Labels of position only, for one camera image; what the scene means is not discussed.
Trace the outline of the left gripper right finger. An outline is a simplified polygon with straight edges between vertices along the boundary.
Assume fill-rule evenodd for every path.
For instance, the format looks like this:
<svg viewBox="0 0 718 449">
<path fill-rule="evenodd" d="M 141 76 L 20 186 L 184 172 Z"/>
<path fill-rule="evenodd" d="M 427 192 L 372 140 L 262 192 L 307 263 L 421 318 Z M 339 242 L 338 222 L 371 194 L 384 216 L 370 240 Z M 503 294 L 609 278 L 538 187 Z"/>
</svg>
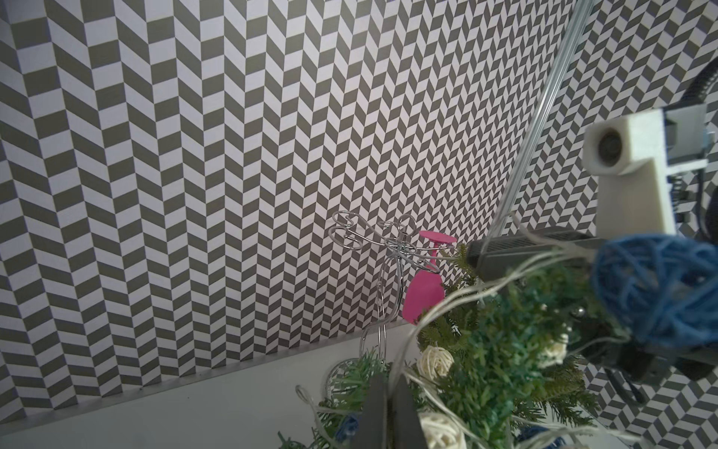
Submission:
<svg viewBox="0 0 718 449">
<path fill-rule="evenodd" d="M 411 389 L 400 377 L 392 393 L 392 447 L 396 449 L 428 449 Z"/>
</svg>

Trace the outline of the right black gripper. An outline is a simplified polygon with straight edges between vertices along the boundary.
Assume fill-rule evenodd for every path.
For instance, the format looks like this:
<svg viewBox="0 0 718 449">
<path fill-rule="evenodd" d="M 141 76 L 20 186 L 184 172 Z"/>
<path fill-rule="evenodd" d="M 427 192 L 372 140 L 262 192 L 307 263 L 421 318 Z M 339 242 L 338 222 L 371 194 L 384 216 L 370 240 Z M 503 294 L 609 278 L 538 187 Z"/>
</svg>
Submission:
<svg viewBox="0 0 718 449">
<path fill-rule="evenodd" d="M 535 230 L 539 237 L 575 243 L 598 250 L 605 242 L 563 226 Z M 532 242 L 519 233 L 493 239 L 480 239 L 467 245 L 465 262 L 482 281 L 494 281 L 536 254 L 551 251 L 552 245 Z M 608 321 L 578 317 L 574 321 L 579 339 L 571 349 L 588 363 L 607 373 L 619 373 L 632 383 L 659 387 L 676 370 L 691 381 L 702 380 L 717 369 L 717 344 L 669 348 L 633 337 L 618 336 Z"/>
</svg>

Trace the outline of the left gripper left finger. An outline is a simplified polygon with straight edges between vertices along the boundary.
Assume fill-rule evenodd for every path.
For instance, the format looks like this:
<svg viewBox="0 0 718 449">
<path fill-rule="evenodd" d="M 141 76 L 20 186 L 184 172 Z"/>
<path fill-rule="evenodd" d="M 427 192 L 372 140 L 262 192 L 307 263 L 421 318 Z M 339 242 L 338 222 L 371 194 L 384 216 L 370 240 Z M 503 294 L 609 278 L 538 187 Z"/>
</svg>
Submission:
<svg viewBox="0 0 718 449">
<path fill-rule="evenodd" d="M 387 381 L 382 374 L 374 375 L 366 394 L 358 427 L 351 440 L 351 449 L 385 449 L 388 438 Z"/>
</svg>

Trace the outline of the dark green christmas tree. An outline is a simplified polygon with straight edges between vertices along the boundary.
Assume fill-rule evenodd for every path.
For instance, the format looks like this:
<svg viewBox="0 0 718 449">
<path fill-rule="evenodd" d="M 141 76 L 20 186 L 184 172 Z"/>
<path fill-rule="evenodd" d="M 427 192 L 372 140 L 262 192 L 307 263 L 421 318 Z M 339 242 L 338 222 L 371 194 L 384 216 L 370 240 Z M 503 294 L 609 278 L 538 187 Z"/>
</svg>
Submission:
<svg viewBox="0 0 718 449">
<path fill-rule="evenodd" d="M 316 401 L 313 446 L 350 448 L 376 374 L 387 381 L 388 442 L 392 393 L 400 377 L 411 389 L 428 448 L 582 448 L 602 428 L 582 413 L 583 380 L 562 368 L 577 352 L 574 318 L 598 312 L 588 267 L 552 249 L 531 256 L 496 281 L 448 295 L 425 312 L 393 361 L 375 353 L 353 361 Z M 422 346 L 408 362 L 409 344 Z"/>
</svg>

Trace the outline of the rattan ball string light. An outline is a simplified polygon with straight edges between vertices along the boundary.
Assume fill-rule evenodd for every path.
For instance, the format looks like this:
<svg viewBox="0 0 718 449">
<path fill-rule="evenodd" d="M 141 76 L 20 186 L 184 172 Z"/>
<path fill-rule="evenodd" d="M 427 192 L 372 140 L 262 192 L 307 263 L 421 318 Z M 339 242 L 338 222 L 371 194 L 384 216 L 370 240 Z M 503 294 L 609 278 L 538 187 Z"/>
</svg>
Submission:
<svg viewBox="0 0 718 449">
<path fill-rule="evenodd" d="M 545 448 L 596 427 L 568 414 L 520 440 L 558 396 L 581 400 L 562 366 L 574 357 L 620 370 L 631 387 L 717 340 L 717 248 L 664 234 L 596 249 L 532 235 L 544 250 L 491 282 L 460 286 L 424 311 L 393 361 L 369 352 L 312 408 L 317 448 Z"/>
</svg>

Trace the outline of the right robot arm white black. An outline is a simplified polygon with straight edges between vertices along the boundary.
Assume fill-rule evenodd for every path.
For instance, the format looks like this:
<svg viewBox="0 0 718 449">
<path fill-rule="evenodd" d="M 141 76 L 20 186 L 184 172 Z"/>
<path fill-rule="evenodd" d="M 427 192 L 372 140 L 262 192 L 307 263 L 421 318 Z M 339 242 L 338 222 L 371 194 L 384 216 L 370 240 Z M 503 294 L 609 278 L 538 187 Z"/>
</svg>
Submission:
<svg viewBox="0 0 718 449">
<path fill-rule="evenodd" d="M 549 228 L 467 247 L 467 265 L 485 281 L 545 250 L 575 254 L 607 317 L 576 315 L 573 350 L 604 368 L 618 392 L 659 385 L 671 372 L 698 381 L 717 366 L 717 208 L 703 209 L 703 189 L 682 184 L 708 165 L 706 99 L 716 81 L 710 63 L 678 102 L 587 127 L 594 235 Z"/>
</svg>

